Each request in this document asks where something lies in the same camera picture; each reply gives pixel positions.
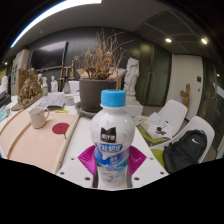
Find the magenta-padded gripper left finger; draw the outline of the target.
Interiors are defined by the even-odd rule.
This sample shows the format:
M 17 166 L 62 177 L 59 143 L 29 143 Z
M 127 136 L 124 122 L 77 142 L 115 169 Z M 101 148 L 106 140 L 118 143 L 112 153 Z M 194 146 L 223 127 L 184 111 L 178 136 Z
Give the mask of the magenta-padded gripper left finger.
M 78 157 L 65 162 L 57 172 L 57 176 L 84 188 L 92 188 L 96 174 L 94 146 L 84 150 Z

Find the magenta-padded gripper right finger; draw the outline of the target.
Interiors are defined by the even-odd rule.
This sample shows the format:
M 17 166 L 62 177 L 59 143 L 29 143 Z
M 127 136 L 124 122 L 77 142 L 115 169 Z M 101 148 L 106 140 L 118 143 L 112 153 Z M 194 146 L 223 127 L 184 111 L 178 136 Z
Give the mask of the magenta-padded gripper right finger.
M 128 181 L 132 188 L 140 188 L 168 175 L 152 153 L 145 155 L 134 146 L 130 147 Z

